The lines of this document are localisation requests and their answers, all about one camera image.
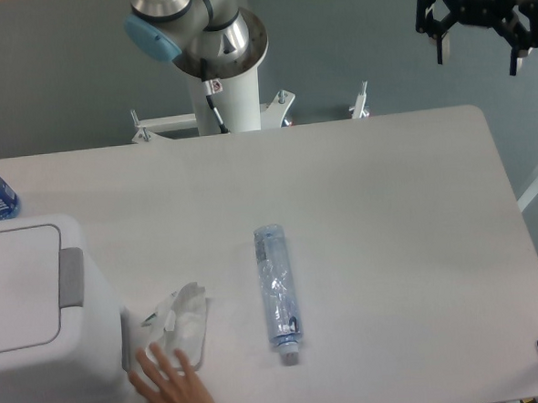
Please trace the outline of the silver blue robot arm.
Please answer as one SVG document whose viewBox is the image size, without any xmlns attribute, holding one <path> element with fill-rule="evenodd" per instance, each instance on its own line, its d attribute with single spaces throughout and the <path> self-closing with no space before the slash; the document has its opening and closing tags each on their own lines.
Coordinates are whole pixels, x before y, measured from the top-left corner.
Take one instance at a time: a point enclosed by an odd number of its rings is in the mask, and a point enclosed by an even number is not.
<svg viewBox="0 0 538 403">
<path fill-rule="evenodd" d="M 124 29 L 144 54 L 200 80 L 240 76 L 263 61 L 262 21 L 236 0 L 129 0 Z M 417 0 L 415 26 L 431 39 L 437 60 L 457 25 L 490 28 L 511 49 L 510 73 L 538 48 L 538 0 Z"/>
</svg>

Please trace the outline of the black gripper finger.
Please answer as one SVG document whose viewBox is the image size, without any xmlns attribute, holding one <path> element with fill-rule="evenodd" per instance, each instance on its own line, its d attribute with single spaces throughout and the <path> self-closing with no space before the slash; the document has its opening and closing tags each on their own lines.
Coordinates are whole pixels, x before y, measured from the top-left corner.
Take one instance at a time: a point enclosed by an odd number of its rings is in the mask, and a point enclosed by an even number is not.
<svg viewBox="0 0 538 403">
<path fill-rule="evenodd" d="M 435 16 L 435 5 L 439 0 L 417 0 L 416 31 L 423 33 L 436 47 L 437 62 L 442 65 L 449 58 L 450 29 L 460 21 L 460 0 L 441 0 L 449 12 L 439 20 Z"/>
<path fill-rule="evenodd" d="M 495 11 L 495 30 L 510 47 L 510 76 L 538 48 L 538 0 L 501 0 Z"/>
</svg>

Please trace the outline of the bare human hand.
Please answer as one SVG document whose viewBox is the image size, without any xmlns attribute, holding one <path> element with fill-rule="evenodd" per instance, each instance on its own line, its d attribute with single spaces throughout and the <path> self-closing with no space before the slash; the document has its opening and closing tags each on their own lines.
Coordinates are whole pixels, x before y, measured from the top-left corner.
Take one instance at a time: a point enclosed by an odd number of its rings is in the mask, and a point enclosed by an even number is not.
<svg viewBox="0 0 538 403">
<path fill-rule="evenodd" d="M 215 403 L 183 350 L 174 349 L 174 356 L 182 369 L 180 374 L 159 345 L 151 343 L 149 348 L 158 365 L 149 359 L 142 348 L 135 351 L 135 359 L 155 388 L 147 384 L 135 370 L 128 373 L 130 384 L 146 403 Z"/>
</svg>

